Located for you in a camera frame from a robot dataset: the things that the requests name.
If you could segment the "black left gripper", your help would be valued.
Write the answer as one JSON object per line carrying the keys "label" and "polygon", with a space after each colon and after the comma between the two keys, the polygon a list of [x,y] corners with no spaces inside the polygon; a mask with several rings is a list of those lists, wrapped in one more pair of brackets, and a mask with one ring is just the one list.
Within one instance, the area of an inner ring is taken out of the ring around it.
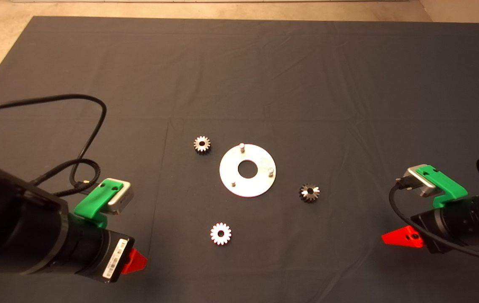
{"label": "black left gripper", "polygon": [[133,249],[135,239],[126,234],[102,229],[102,241],[95,259],[84,269],[84,276],[101,283],[115,283],[123,275],[146,268],[148,259]]}

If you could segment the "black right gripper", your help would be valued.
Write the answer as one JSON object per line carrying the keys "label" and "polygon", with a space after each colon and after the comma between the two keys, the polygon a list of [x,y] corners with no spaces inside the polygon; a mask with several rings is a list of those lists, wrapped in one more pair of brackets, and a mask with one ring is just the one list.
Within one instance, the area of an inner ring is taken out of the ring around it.
{"label": "black right gripper", "polygon": [[[453,209],[454,207],[443,207],[428,210],[413,215],[411,220],[424,230],[452,242],[453,236],[445,223],[445,215],[447,215],[449,211],[453,211]],[[416,249],[423,248],[424,244],[426,244],[426,249],[432,254],[445,254],[452,250],[449,246],[436,242],[428,236],[424,236],[422,232],[418,233],[412,226],[405,226],[385,233],[381,236],[381,239],[386,245],[412,247]]]}

